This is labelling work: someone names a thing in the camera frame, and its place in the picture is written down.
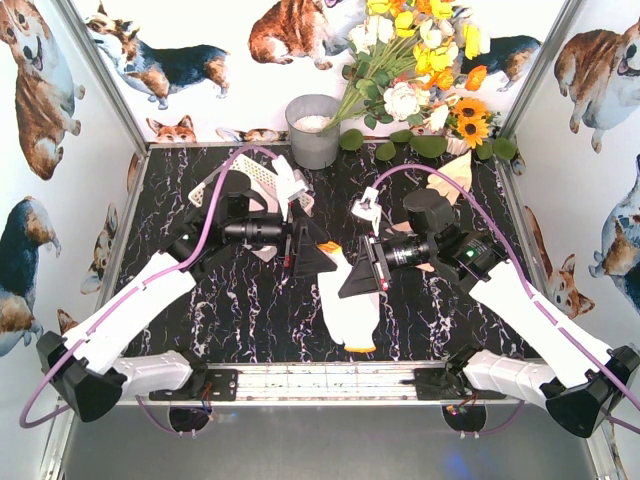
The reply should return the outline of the blue dotted knit glove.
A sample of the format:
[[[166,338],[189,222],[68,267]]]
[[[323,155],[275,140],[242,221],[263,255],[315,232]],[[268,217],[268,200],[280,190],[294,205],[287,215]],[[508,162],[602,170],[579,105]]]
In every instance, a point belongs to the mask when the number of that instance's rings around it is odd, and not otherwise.
[[[352,265],[346,259],[342,247],[333,242],[319,244],[318,248],[330,259],[336,266],[331,272],[323,272],[318,277],[326,278],[335,282],[343,282],[351,272]]]

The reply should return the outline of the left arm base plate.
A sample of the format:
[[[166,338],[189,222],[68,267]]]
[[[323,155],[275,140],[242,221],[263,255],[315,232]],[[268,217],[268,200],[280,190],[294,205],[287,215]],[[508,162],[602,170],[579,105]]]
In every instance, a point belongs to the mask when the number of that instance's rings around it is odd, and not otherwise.
[[[233,402],[239,385],[237,369],[216,368],[196,372],[178,390],[158,390],[149,394],[152,401]]]

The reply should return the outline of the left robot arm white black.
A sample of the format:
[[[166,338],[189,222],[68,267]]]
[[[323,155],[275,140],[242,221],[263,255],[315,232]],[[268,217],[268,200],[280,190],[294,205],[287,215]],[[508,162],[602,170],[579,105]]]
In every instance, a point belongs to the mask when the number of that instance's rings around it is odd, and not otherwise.
[[[141,272],[84,322],[37,343],[49,384],[84,422],[108,413],[121,399],[162,392],[192,399],[203,392],[208,368],[191,352],[169,350],[123,357],[127,345],[175,300],[193,290],[243,245],[273,246],[293,278],[333,272],[336,264],[319,248],[326,232],[302,206],[304,179],[277,175],[277,212],[253,190],[246,174],[218,174],[203,191],[202,204],[167,237]]]

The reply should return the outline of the white glove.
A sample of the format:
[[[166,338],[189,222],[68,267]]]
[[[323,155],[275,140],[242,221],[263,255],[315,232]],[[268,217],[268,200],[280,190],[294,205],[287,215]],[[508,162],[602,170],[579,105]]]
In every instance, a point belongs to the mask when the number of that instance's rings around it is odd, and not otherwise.
[[[324,323],[331,339],[352,353],[376,350],[374,330],[380,321],[379,295],[367,294],[341,299],[338,290],[349,267],[339,265],[334,272],[318,275],[318,289]]]

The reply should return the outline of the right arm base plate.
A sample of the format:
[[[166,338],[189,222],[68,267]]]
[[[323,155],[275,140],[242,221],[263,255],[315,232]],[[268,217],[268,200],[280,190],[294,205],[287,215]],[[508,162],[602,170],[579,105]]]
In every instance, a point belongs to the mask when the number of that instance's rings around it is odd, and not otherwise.
[[[400,381],[401,385],[410,385],[415,389],[418,400],[465,400],[474,397],[477,400],[503,400],[507,396],[492,390],[480,390],[471,385],[463,374],[463,368],[470,363],[474,354],[481,349],[465,346],[448,358],[439,367],[420,367],[413,370],[413,377]]]

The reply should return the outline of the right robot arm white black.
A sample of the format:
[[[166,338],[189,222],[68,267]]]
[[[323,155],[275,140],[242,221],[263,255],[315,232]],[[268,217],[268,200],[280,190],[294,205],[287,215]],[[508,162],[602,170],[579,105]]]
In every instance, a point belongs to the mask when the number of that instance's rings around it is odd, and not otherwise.
[[[527,362],[466,347],[446,363],[466,388],[535,404],[566,431],[588,438],[623,398],[639,369],[630,346],[596,339],[537,292],[505,249],[482,232],[464,231],[449,201],[433,189],[406,195],[410,235],[359,239],[340,298],[388,290],[393,271],[430,264],[435,272],[507,323],[540,356]]]

